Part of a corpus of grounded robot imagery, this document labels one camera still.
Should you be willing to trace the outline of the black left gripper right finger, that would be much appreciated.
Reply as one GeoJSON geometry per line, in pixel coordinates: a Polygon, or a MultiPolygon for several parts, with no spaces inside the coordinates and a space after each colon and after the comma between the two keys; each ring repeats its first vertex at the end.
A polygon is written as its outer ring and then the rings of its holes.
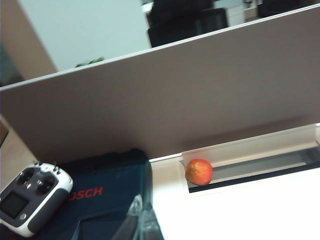
{"type": "Polygon", "coordinates": [[[164,240],[160,225],[151,203],[146,205],[140,216],[141,240],[164,240]]]}

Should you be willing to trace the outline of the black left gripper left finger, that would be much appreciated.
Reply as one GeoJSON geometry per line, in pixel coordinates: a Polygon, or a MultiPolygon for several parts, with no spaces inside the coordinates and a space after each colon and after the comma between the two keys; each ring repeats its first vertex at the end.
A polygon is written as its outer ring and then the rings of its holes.
{"type": "Polygon", "coordinates": [[[142,196],[136,195],[126,213],[124,221],[112,236],[112,240],[134,240],[142,213],[142,196]]]}

